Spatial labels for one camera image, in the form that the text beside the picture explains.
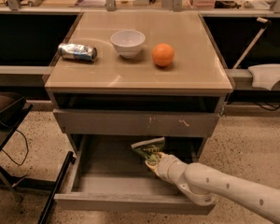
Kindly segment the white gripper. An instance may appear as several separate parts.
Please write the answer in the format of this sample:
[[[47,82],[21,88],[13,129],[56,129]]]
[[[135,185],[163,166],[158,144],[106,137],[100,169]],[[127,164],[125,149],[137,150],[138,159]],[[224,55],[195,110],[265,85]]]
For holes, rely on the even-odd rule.
[[[160,179],[176,184],[188,165],[174,155],[168,155],[163,152],[157,152],[156,155],[160,158],[159,163],[145,161],[148,169]]]

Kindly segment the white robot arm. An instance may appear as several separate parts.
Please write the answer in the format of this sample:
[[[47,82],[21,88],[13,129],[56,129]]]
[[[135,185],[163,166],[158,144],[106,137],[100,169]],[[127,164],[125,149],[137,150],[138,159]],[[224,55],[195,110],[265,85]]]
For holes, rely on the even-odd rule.
[[[217,194],[280,224],[280,189],[226,175],[198,162],[186,164],[162,152],[149,155],[146,165],[200,206],[213,204]]]

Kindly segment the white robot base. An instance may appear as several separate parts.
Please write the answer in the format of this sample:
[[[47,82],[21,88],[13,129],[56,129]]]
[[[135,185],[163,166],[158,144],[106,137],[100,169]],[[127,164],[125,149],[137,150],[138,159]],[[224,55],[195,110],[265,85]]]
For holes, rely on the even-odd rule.
[[[252,74],[252,87],[270,91],[280,81],[280,64],[268,63],[250,66],[248,71]]]

